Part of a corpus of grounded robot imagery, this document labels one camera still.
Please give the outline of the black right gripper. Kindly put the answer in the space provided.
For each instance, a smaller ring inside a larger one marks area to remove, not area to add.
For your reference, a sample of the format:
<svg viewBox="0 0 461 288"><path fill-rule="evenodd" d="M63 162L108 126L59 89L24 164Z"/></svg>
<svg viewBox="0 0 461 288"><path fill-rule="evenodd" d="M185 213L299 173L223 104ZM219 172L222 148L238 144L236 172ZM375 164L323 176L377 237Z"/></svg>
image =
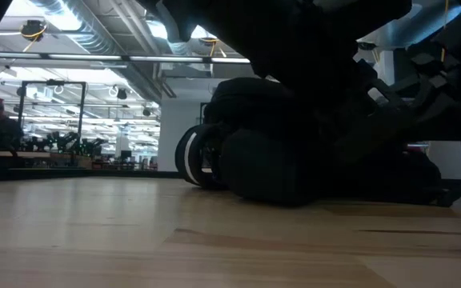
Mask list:
<svg viewBox="0 0 461 288"><path fill-rule="evenodd" d="M374 68L354 64L352 86L337 110L343 129L337 160L360 160L401 133L405 140L461 140L461 14L426 39L397 49L391 88Z"/></svg>

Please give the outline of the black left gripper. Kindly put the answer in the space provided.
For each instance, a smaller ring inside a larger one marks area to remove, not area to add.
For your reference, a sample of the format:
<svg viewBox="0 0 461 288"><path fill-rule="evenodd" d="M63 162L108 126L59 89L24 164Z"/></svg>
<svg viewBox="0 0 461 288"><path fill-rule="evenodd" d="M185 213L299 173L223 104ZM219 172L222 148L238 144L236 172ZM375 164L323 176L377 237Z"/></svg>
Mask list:
<svg viewBox="0 0 461 288"><path fill-rule="evenodd" d="M254 72L295 77L296 63L330 78L353 61L358 39L406 15L411 0L138 0L186 42L196 26L247 58Z"/></svg>

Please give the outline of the black backpack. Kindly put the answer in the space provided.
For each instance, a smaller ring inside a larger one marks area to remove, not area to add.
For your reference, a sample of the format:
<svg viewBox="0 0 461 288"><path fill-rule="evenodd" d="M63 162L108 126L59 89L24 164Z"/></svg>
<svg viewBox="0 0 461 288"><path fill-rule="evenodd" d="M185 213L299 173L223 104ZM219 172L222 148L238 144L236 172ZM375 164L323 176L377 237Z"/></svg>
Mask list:
<svg viewBox="0 0 461 288"><path fill-rule="evenodd" d="M220 82L202 123L179 140L174 162L205 190L277 206L343 198L449 207L461 198L461 186L445 185L420 151L392 147L339 165L311 111L281 84L260 78Z"/></svg>

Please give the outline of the long ceiling light bar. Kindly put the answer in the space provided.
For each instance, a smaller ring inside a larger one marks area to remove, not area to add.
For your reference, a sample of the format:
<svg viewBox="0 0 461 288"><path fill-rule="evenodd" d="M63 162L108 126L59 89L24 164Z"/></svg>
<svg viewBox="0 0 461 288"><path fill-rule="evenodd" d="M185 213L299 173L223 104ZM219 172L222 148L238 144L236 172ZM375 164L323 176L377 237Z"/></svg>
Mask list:
<svg viewBox="0 0 461 288"><path fill-rule="evenodd" d="M0 52L0 58L65 60L88 62L159 62L159 63L189 63L189 64L250 64L246 58L212 58L193 56L130 56L102 54L47 54L24 52Z"/></svg>

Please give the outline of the wooden background table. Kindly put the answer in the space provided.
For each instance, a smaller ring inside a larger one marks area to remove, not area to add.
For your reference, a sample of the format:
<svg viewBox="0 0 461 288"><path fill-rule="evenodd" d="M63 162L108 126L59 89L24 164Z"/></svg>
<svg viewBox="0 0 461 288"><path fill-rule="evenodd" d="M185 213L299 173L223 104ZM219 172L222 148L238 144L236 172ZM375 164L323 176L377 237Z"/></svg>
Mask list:
<svg viewBox="0 0 461 288"><path fill-rule="evenodd" d="M53 152L0 151L0 170L92 168L91 157Z"/></svg>

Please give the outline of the silver ribbed ventilation duct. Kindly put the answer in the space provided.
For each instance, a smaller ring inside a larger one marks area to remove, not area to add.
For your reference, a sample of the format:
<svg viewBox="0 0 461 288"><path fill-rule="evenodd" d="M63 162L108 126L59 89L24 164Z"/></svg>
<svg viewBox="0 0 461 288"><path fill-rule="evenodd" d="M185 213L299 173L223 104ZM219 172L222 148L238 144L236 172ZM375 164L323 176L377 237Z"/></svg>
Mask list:
<svg viewBox="0 0 461 288"><path fill-rule="evenodd" d="M88 54L124 55L126 52L110 35L83 0L28 0L44 13L45 19L69 34ZM162 94L153 79L134 63L111 68L125 78L142 98L160 103Z"/></svg>

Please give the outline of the black background rig frame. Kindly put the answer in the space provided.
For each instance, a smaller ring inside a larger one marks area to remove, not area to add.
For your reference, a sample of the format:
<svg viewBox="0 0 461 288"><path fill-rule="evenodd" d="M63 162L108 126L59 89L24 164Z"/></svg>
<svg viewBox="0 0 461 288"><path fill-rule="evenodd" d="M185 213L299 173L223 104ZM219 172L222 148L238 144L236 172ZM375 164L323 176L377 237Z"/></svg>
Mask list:
<svg viewBox="0 0 461 288"><path fill-rule="evenodd" d="M59 79L23 81L17 88L18 123L25 132L23 140L45 138L58 131L76 132L82 138L86 106L86 82Z"/></svg>

